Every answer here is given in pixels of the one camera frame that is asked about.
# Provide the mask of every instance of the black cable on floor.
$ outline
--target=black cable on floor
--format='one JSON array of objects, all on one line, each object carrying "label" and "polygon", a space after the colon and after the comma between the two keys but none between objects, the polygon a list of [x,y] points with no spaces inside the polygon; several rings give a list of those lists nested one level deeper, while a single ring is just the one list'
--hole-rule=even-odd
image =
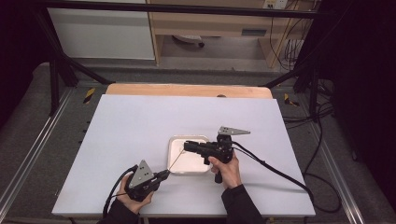
[{"label": "black cable on floor", "polygon": [[[306,165],[304,171],[302,172],[303,174],[303,178],[305,179],[307,176],[311,176],[314,177],[322,182],[324,182],[325,184],[327,184],[328,186],[330,186],[332,188],[332,190],[335,192],[335,195],[337,197],[337,206],[334,209],[325,209],[323,207],[318,206],[317,204],[313,203],[314,207],[317,208],[319,211],[325,212],[325,213],[336,213],[338,212],[341,207],[342,207],[342,202],[341,202],[341,197],[337,191],[337,189],[334,187],[334,185],[332,183],[330,183],[329,181],[325,180],[324,178],[318,176],[318,175],[313,175],[308,173],[308,169],[311,166],[313,160],[315,159],[315,157],[318,155],[318,151],[320,149],[321,146],[321,142],[322,142],[322,138],[323,138],[323,127],[321,124],[321,118],[326,117],[327,115],[332,113],[332,106],[327,107],[322,109],[323,106],[330,104],[330,102],[327,102],[325,104],[322,104],[321,106],[318,107],[318,113],[315,116],[310,116],[310,117],[303,117],[303,118],[293,118],[293,117],[283,117],[285,120],[285,124],[288,123],[299,123],[299,125],[291,127],[291,128],[295,128],[298,127],[300,125],[306,124],[308,122],[311,122],[313,120],[316,120],[318,122],[318,126],[319,126],[319,140],[318,140],[318,145],[315,148],[314,154],[312,155],[311,159],[309,160],[308,164]],[[304,218],[304,223],[306,223],[306,221],[308,220],[308,217]]]}]

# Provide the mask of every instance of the white cabinet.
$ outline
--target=white cabinet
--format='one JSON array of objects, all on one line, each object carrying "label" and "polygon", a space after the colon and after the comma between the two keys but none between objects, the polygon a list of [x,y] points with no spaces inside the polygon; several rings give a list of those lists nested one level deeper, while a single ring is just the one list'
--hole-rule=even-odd
[{"label": "white cabinet", "polygon": [[154,60],[147,12],[49,8],[49,14],[64,52],[72,58]]}]

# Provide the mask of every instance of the black handle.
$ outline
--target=black handle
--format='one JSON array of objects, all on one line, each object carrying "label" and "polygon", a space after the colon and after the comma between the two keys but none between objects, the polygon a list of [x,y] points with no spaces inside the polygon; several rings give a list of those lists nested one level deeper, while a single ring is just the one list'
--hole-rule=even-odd
[{"label": "black handle", "polygon": [[218,171],[218,173],[215,175],[215,182],[218,184],[222,183],[221,171]]}]

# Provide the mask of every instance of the floor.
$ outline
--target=floor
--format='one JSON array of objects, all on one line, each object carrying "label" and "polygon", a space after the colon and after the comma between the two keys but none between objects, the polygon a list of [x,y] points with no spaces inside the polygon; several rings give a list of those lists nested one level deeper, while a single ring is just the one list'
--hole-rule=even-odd
[{"label": "floor", "polygon": [[[171,36],[165,39],[163,60],[160,65],[145,62],[104,62],[86,60],[84,63],[103,77],[118,82],[155,82],[155,83],[189,83],[215,85],[257,86],[280,76],[285,68],[268,69],[265,58],[258,50],[254,39],[207,37],[205,47],[180,43]],[[6,192],[7,186],[18,172],[20,165],[29,155],[32,145],[41,129],[49,120],[50,85],[49,71],[46,65],[35,70],[35,78],[8,123],[0,131],[0,192]],[[27,168],[28,175],[21,177],[20,188],[7,207],[3,223],[70,223],[64,217],[56,217],[51,209],[62,189],[76,154],[79,143],[83,140],[89,127],[100,95],[106,86],[93,82],[78,73],[81,80],[76,88],[61,88],[70,92],[70,98],[64,106],[62,115],[56,120],[53,130],[49,131],[45,144],[40,146],[40,153],[32,157],[32,165]],[[293,79],[272,89],[274,97],[283,116],[304,117],[305,94],[294,94],[291,89]],[[88,104],[83,104],[87,91],[95,88],[95,93]],[[285,104],[285,93],[294,104]],[[327,101],[327,96],[319,97],[319,103]],[[390,208],[369,171],[363,163],[352,160],[351,151],[344,138],[337,119],[327,116],[322,119],[322,146],[327,147],[348,185],[364,223],[396,223],[395,212]],[[301,170],[305,168],[318,145],[316,124],[307,123],[293,128],[287,125],[290,141]],[[324,154],[319,153],[313,160],[310,173],[320,175],[333,182],[324,161]],[[337,197],[326,184],[307,177],[306,185],[311,188],[316,204],[326,209],[334,209]],[[342,207],[335,213],[317,210],[317,215],[308,219],[308,223],[350,223],[347,212]],[[97,219],[77,219],[77,223],[94,223]],[[223,219],[186,220],[186,219],[152,219],[150,223],[221,223]],[[271,223],[303,223],[301,218],[276,217]]]}]

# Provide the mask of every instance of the aluminum rail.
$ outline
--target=aluminum rail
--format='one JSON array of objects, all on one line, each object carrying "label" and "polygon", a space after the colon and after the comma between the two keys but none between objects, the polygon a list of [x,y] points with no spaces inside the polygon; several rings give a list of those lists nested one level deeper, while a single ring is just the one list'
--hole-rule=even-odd
[{"label": "aluminum rail", "polygon": [[33,1],[33,3],[41,7],[89,9],[89,10],[168,12],[168,13],[213,14],[213,15],[301,18],[301,19],[336,18],[336,15],[330,12],[295,11],[295,10],[264,9],[264,8],[258,9],[258,8],[246,8],[246,7],[207,7],[207,6],[186,6],[186,5],[57,1],[57,0],[35,0]]}]

